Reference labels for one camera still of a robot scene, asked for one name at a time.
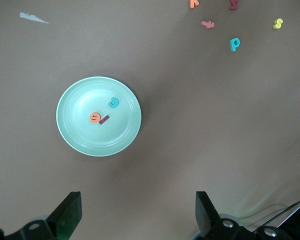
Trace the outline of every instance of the plate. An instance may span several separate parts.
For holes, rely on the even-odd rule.
[[[141,109],[123,83],[104,76],[77,81],[61,96],[56,124],[63,139],[80,153],[104,157],[128,147],[141,126]]]

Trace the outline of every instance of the white paper scrap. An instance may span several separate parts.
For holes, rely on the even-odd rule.
[[[48,22],[43,21],[42,19],[40,19],[37,16],[32,15],[30,13],[20,12],[20,18],[28,19],[28,20],[31,20],[31,21],[36,21],[36,22],[40,22],[40,23],[44,23],[44,24],[48,24]]]

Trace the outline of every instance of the cable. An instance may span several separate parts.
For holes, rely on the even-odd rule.
[[[263,220],[263,219],[265,219],[265,218],[267,218],[267,217],[271,216],[272,214],[274,214],[274,213],[276,213],[276,212],[278,212],[278,211],[285,210],[285,209],[286,209],[286,208],[280,208],[280,209],[277,209],[277,210],[275,210],[275,211],[273,211],[273,212],[269,213],[268,215],[266,215],[266,216],[263,216],[262,218],[258,219],[257,221],[255,221],[255,222],[253,222],[253,223],[249,224],[248,226],[246,226],[246,228],[249,228],[249,227],[253,226],[254,224],[256,224],[256,223],[260,222],[261,220]]]
[[[278,215],[274,216],[273,218],[271,218],[269,221],[265,222],[264,224],[262,224],[260,227],[267,225],[268,223],[271,223],[273,220],[275,220],[276,218],[280,217],[282,214],[286,213],[287,211],[289,211],[290,209],[292,209],[294,206],[296,206],[297,204],[299,204],[300,201],[292,204],[291,206],[289,206],[286,210],[283,210],[282,212],[280,212]]]
[[[251,217],[253,217],[254,215],[257,215],[257,214],[263,212],[264,210],[267,210],[267,209],[269,209],[269,208],[271,208],[271,207],[275,207],[275,206],[281,206],[281,207],[284,207],[284,208],[280,208],[279,210],[284,210],[284,209],[288,208],[288,206],[283,205],[283,204],[280,204],[280,203],[278,203],[278,204],[272,204],[272,205],[269,205],[269,206],[267,206],[267,207],[265,207],[265,208],[263,208],[263,209],[261,209],[261,210],[255,212],[255,213],[253,213],[253,214],[250,214],[250,215],[247,215],[247,216],[238,217],[238,219],[241,219],[241,220],[242,220],[242,219],[248,219],[248,218],[251,218]]]

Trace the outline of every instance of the plate rim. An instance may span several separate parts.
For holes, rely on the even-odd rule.
[[[98,79],[98,78],[102,78],[102,79],[108,79],[108,80],[111,80],[113,82],[117,82],[119,83],[120,85],[122,85],[123,87],[127,88],[135,97],[136,99],[136,102],[138,104],[138,110],[140,112],[140,121],[139,121],[139,126],[138,126],[138,130],[136,132],[136,134],[131,138],[131,141],[129,141],[129,143],[122,149],[116,151],[116,152],[112,152],[112,153],[109,153],[109,154],[90,154],[90,153],[86,153],[86,152],[83,152],[79,149],[77,149],[76,147],[74,147],[72,144],[70,144],[68,142],[68,140],[65,138],[65,136],[63,135],[61,129],[60,129],[60,126],[59,126],[59,121],[58,121],[58,111],[59,111],[59,107],[60,107],[60,104],[61,104],[61,101],[62,99],[64,98],[64,96],[67,94],[68,91],[70,91],[70,89],[72,89],[75,85],[79,84],[80,82],[83,82],[83,81],[86,81],[86,80],[89,80],[89,79]],[[123,84],[122,82],[114,79],[114,78],[111,78],[111,77],[108,77],[108,76],[89,76],[89,77],[86,77],[86,78],[83,78],[83,79],[80,79],[76,82],[74,82],[73,84],[71,84],[64,92],[63,94],[61,95],[60,99],[59,99],[59,102],[57,104],[57,107],[56,107],[56,111],[55,111],[55,120],[56,120],[56,125],[57,125],[57,128],[58,128],[58,131],[60,133],[60,135],[62,136],[62,138],[65,140],[65,142],[71,147],[73,148],[74,150],[78,151],[79,153],[82,153],[84,155],[87,155],[87,156],[91,156],[91,157],[107,157],[107,156],[112,156],[112,155],[115,155],[123,150],[125,150],[127,147],[129,147],[131,145],[131,143],[136,139],[139,131],[140,131],[140,128],[141,128],[141,124],[142,124],[142,111],[141,111],[141,107],[140,107],[140,103],[138,101],[138,98],[137,96],[134,94],[134,92],[129,88],[127,87],[125,84]]]

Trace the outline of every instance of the black cable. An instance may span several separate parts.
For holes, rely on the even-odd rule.
[[[263,208],[263,209],[261,209],[261,210],[258,210],[257,212],[252,213],[252,214],[250,214],[250,215],[246,215],[246,216],[238,216],[238,219],[242,220],[242,219],[248,219],[248,218],[251,218],[251,217],[253,217],[253,216],[255,216],[255,215],[257,215],[257,214],[263,212],[264,210],[267,210],[267,209],[272,208],[272,207],[275,207],[275,206],[282,206],[281,209],[278,209],[278,210],[276,210],[276,211],[285,210],[285,209],[288,207],[288,206],[283,205],[283,204],[280,204],[280,203],[271,204],[271,205],[269,205],[269,206],[267,206],[267,207],[265,207],[265,208]]]
[[[271,213],[265,215],[264,217],[260,218],[259,220],[257,220],[257,221],[255,221],[255,222],[249,224],[249,225],[246,226],[245,228],[250,228],[251,226],[255,225],[256,223],[259,223],[261,220],[263,220],[263,219],[268,219],[269,217],[273,216],[275,213],[280,212],[280,211],[282,211],[282,210],[286,210],[286,208],[287,208],[287,206],[286,206],[285,208],[277,209],[277,210],[275,210],[275,211],[273,211],[273,212],[271,212]]]
[[[259,227],[262,227],[262,226],[265,226],[269,223],[271,223],[273,220],[275,220],[276,218],[280,217],[282,214],[288,212],[290,209],[292,209],[293,207],[295,207],[297,204],[299,204],[300,201],[292,204],[291,206],[289,206],[287,209],[283,210],[282,212],[280,212],[279,214],[275,215],[273,218],[271,218],[270,220],[266,221],[264,224],[262,224],[261,226]]]

